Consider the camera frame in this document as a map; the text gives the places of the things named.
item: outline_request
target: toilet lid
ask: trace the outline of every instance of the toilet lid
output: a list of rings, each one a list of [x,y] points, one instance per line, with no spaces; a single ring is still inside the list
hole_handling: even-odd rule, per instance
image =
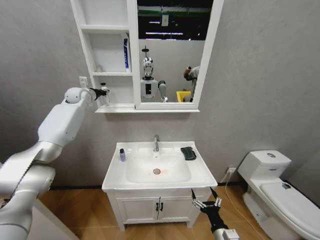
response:
[[[288,219],[320,238],[320,209],[302,193],[286,182],[262,184],[260,189]]]

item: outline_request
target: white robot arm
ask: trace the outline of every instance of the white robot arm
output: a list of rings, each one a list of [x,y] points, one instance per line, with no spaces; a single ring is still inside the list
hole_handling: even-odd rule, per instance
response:
[[[61,104],[53,107],[38,129],[38,142],[16,153],[0,168],[0,197],[8,203],[0,209],[0,240],[24,240],[32,224],[35,199],[45,193],[55,170],[45,166],[55,160],[77,135],[85,110],[100,96],[101,89],[78,87],[66,91]]]
[[[167,91],[166,82],[163,81],[163,80],[159,81],[158,82],[158,89],[159,89],[160,96],[161,96],[161,102],[167,103],[168,102],[168,97],[167,97],[167,94],[166,94],[166,91]]]

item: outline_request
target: flush button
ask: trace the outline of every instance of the flush button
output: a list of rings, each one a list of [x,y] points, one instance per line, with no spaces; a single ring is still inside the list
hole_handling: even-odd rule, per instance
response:
[[[270,152],[268,152],[267,155],[268,155],[269,157],[271,157],[271,158],[275,158],[275,157],[276,157],[274,154],[272,154],[272,153],[270,153]]]

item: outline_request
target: white toilet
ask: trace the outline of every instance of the white toilet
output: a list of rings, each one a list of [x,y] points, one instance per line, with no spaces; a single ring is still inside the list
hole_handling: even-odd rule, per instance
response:
[[[271,239],[320,240],[320,209],[279,178],[290,162],[275,150],[250,152],[238,168],[248,183],[243,200]]]

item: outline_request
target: power cord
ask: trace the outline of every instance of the power cord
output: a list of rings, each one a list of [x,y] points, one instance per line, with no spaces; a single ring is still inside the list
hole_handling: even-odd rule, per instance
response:
[[[236,206],[234,205],[234,203],[231,201],[230,197],[229,197],[229,194],[227,192],[227,185],[230,181],[230,178],[231,178],[231,175],[232,175],[232,172],[228,172],[228,180],[226,181],[226,184],[225,184],[225,187],[224,187],[224,190],[225,190],[225,194],[226,196],[228,197],[230,203],[232,204],[232,206],[235,208],[235,210],[237,210],[237,212],[251,225],[251,227],[253,228],[253,230],[255,230],[255,232],[259,235],[259,237],[262,239],[262,240],[265,240],[262,235],[256,230],[256,228],[252,225],[252,223],[236,208]]]

